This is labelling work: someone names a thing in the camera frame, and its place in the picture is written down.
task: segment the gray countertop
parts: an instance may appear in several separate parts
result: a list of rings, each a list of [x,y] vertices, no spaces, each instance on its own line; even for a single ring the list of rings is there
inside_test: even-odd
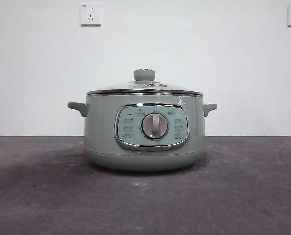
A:
[[[181,170],[108,170],[83,137],[0,137],[0,235],[291,234],[291,137],[207,137]]]

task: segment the sage green pot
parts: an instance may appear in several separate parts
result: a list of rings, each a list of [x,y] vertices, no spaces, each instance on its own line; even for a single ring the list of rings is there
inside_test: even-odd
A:
[[[155,71],[134,71],[135,81],[87,92],[68,103],[85,117],[84,150],[97,165],[128,171],[190,166],[204,153],[204,117],[217,108],[199,92],[154,81]]]

